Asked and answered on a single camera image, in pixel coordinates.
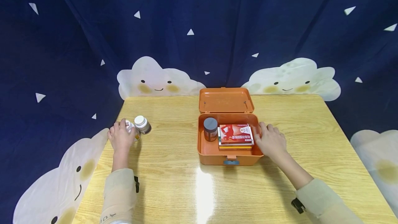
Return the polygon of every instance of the open box lid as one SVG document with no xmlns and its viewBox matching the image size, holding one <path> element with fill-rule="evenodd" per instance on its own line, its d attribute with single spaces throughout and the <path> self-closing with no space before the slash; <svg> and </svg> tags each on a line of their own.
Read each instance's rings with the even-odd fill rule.
<svg viewBox="0 0 398 224">
<path fill-rule="evenodd" d="M 254 105 L 246 88 L 203 88 L 199 92 L 199 111 L 253 112 Z"/>
</svg>

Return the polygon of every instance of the white bottle cap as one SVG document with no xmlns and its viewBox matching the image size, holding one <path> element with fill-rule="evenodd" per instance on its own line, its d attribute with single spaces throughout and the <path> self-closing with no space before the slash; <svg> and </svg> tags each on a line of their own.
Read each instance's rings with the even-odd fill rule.
<svg viewBox="0 0 398 224">
<path fill-rule="evenodd" d="M 144 116 L 139 115 L 139 116 L 135 117 L 134 123 L 135 123 L 136 125 L 142 125 L 142 124 L 144 124 L 144 123 L 145 123 L 145 118 L 144 118 Z"/>
</svg>

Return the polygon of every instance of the gray bottle cap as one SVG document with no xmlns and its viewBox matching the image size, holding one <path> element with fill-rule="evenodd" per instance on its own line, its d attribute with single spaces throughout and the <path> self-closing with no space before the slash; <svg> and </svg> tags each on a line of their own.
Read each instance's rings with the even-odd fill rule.
<svg viewBox="0 0 398 224">
<path fill-rule="evenodd" d="M 218 122 L 215 118 L 207 118 L 203 122 L 203 126 L 206 132 L 215 132 L 218 127 Z"/>
</svg>

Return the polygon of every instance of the yellow cheek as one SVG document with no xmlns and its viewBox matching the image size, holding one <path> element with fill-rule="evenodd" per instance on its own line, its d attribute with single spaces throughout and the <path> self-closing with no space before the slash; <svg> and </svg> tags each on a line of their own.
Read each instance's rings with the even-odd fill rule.
<svg viewBox="0 0 398 224">
<path fill-rule="evenodd" d="M 60 218 L 58 218 L 56 224 L 71 224 L 75 215 L 74 208 L 68 208 Z"/>
<path fill-rule="evenodd" d="M 167 85 L 167 90 L 172 92 L 172 93 L 178 93 L 180 92 L 180 88 L 177 87 L 176 85 Z"/>
<path fill-rule="evenodd" d="M 80 171 L 80 179 L 87 180 L 93 174 L 94 169 L 95 169 L 95 161 L 94 159 L 90 159 L 82 167 L 82 170 Z"/>
<path fill-rule="evenodd" d="M 383 180 L 383 182 L 388 184 L 398 183 L 398 165 L 393 162 L 382 159 L 376 163 L 377 174 Z"/>
<path fill-rule="evenodd" d="M 141 93 L 152 93 L 152 90 L 145 84 L 140 84 L 138 90 L 141 91 Z"/>
<path fill-rule="evenodd" d="M 304 93 L 305 91 L 309 90 L 309 88 L 310 88 L 309 85 L 303 85 L 301 87 L 296 88 L 296 92 Z"/>
<path fill-rule="evenodd" d="M 263 90 L 264 93 L 275 93 L 276 91 L 278 91 L 277 86 L 269 86 L 269 87 L 264 88 L 264 90 Z"/>
</svg>

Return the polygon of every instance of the right hand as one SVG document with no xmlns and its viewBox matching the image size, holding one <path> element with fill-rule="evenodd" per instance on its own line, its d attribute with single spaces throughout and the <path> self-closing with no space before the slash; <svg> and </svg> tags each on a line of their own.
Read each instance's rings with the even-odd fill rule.
<svg viewBox="0 0 398 224">
<path fill-rule="evenodd" d="M 115 153 L 128 155 L 130 146 L 135 141 L 135 130 L 136 129 L 133 128 L 131 129 L 131 132 L 128 133 L 126 128 L 126 119 L 122 119 L 120 122 L 115 122 L 113 127 L 111 127 L 107 133 Z"/>
<path fill-rule="evenodd" d="M 260 148 L 261 152 L 270 157 L 272 160 L 287 153 L 286 138 L 283 133 L 279 132 L 277 127 L 271 124 L 265 126 L 264 122 L 260 122 L 262 137 L 258 133 L 254 134 L 254 141 Z"/>
</svg>

